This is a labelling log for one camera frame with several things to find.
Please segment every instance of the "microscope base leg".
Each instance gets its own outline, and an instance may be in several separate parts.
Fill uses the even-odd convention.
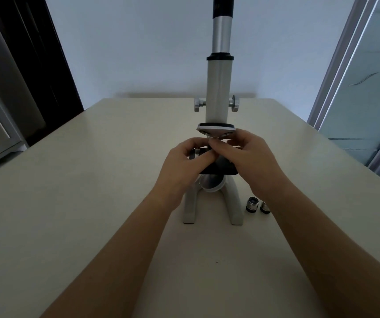
[[[231,175],[225,176],[225,185],[221,188],[221,192],[224,195],[228,215],[230,216],[230,222],[233,225],[242,225],[243,209],[240,205],[240,197],[237,191],[236,183]]]
[[[196,202],[197,193],[202,189],[199,181],[195,181],[193,185],[187,190],[184,198],[184,223],[194,224],[196,221]]]

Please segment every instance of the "table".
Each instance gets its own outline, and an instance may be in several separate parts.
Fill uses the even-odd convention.
[[[198,136],[192,99],[103,99],[0,169],[0,317],[38,317],[153,186],[169,149]],[[272,99],[229,122],[261,135],[289,178],[380,261],[380,178]],[[249,186],[235,176],[242,207]],[[325,317],[272,214],[229,223],[201,192],[171,215],[135,317]]]

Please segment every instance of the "person's left hand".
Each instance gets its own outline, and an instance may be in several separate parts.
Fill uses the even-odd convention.
[[[195,137],[171,149],[149,196],[157,199],[170,212],[176,209],[199,173],[218,157],[214,150],[210,150],[195,159],[187,158],[193,148],[207,145],[208,138]]]

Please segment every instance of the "microscope body tube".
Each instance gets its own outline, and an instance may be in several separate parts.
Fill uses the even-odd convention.
[[[208,59],[206,122],[227,123],[231,69],[231,23],[234,0],[214,0],[212,54]]]

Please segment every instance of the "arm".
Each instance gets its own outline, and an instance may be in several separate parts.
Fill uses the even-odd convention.
[[[41,318],[132,315],[171,212],[199,172],[217,157],[211,151],[187,159],[191,149],[206,146],[207,141],[190,138],[169,152],[149,195]]]
[[[380,263],[290,182],[266,142],[237,130],[209,144],[267,203],[330,316],[380,317]]]

